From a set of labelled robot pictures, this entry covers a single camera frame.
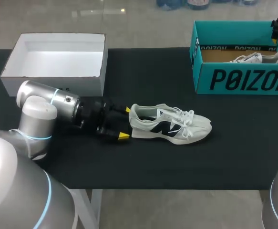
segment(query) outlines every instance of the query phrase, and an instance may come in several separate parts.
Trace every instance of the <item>shoe box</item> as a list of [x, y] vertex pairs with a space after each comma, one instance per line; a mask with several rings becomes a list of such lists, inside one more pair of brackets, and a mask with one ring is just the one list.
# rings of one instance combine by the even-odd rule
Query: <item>shoe box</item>
[[79, 96], [102, 96], [107, 56], [105, 34], [23, 33], [0, 78], [10, 96], [26, 80]]
[[273, 55], [271, 21], [195, 21], [190, 58], [197, 94], [278, 95], [278, 64], [232, 63], [254, 52]]

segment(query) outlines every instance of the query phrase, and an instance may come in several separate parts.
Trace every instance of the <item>white sneaker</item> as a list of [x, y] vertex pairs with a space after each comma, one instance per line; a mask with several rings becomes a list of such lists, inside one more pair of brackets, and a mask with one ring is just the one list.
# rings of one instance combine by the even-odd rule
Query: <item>white sneaker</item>
[[189, 144], [206, 137], [212, 130], [210, 120], [165, 104], [139, 106], [134, 104], [129, 113], [134, 138], [161, 137], [176, 145]]
[[278, 52], [271, 56], [265, 56], [255, 52], [249, 56], [239, 56], [230, 63], [278, 63]]

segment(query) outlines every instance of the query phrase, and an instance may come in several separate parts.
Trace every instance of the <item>shoe tongue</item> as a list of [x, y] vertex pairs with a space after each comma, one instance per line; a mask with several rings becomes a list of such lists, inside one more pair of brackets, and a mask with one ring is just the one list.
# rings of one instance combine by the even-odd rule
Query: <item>shoe tongue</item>
[[166, 115], [166, 116], [171, 116], [172, 118], [177, 118], [178, 115], [176, 114], [176, 112], [174, 110], [165, 110], [165, 109], [157, 109], [157, 118]]

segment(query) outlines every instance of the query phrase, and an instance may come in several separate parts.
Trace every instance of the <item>table leg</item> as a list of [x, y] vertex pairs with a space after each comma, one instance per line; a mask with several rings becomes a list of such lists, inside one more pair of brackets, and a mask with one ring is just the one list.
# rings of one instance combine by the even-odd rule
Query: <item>table leg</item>
[[99, 223], [85, 189], [70, 189], [75, 208], [85, 229], [99, 229]]
[[91, 196], [91, 205], [96, 217], [96, 221], [100, 224], [100, 214], [101, 214], [101, 205], [102, 205], [102, 189], [93, 189]]

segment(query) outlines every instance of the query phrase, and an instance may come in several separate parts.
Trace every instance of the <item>new balance logo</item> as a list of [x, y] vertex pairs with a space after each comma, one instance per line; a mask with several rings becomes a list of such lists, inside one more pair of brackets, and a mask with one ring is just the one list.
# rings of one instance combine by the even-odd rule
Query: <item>new balance logo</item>
[[178, 131], [180, 130], [181, 126], [175, 124], [173, 127], [171, 127], [171, 122], [168, 121], [162, 121], [158, 125], [156, 125], [151, 132], [153, 133], [162, 133], [163, 135], [174, 137]]

